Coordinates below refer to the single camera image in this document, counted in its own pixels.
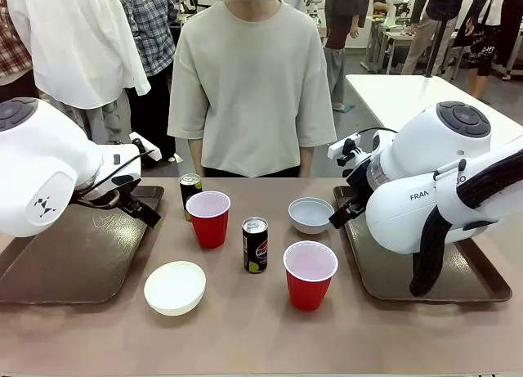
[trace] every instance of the plastic tray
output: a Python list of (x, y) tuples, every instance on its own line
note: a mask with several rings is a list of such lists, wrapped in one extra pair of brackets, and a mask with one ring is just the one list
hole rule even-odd
[[(339, 206), (354, 198), (349, 186), (334, 188)], [(445, 247), (440, 278), (424, 297), (409, 292), (412, 256), (384, 249), (370, 235), (365, 215), (345, 225), (352, 253), (367, 292), (382, 300), (425, 303), (492, 303), (507, 301), (512, 290), (472, 240)]]
[[(163, 188), (133, 193), (157, 209)], [(0, 254), (0, 303), (103, 303), (122, 287), (146, 225), (119, 209), (70, 205), (47, 231), (16, 238)]]

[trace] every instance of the red plastic cup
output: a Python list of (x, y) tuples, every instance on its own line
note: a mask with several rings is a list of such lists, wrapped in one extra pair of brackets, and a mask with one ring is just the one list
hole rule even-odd
[(294, 307), (304, 312), (320, 307), (337, 270), (336, 254), (320, 242), (304, 240), (285, 250), (284, 265)]
[(229, 208), (229, 196), (220, 191), (203, 191), (187, 200), (186, 209), (203, 248), (215, 249), (225, 243)]

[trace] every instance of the white bowl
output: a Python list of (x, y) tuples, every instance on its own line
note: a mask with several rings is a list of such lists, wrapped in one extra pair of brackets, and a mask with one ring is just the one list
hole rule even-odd
[(150, 274), (145, 282), (144, 295), (156, 312), (165, 316), (180, 316), (198, 305), (205, 283), (202, 268), (187, 261), (176, 261)]
[(294, 227), (305, 234), (319, 234), (327, 230), (333, 214), (334, 208), (327, 201), (314, 197), (295, 200), (288, 207)]

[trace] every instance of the soda can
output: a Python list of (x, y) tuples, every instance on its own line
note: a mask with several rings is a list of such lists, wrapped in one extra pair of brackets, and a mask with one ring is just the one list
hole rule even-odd
[(196, 174), (186, 174), (180, 178), (181, 199), (183, 200), (183, 209), (186, 213), (186, 220), (190, 222), (190, 213), (187, 212), (187, 200), (203, 191), (202, 178)]
[(267, 269), (269, 223), (264, 218), (248, 218), (242, 224), (244, 233), (244, 268), (249, 273)]

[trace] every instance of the hand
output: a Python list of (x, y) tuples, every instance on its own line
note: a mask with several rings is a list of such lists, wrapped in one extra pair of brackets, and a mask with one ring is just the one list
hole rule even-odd
[(472, 19), (468, 19), (467, 27), (465, 28), (465, 36), (471, 36), (474, 33), (474, 24)]
[(354, 26), (352, 25), (351, 26), (351, 38), (357, 38), (358, 36), (360, 36), (360, 29), (358, 28), (358, 26)]

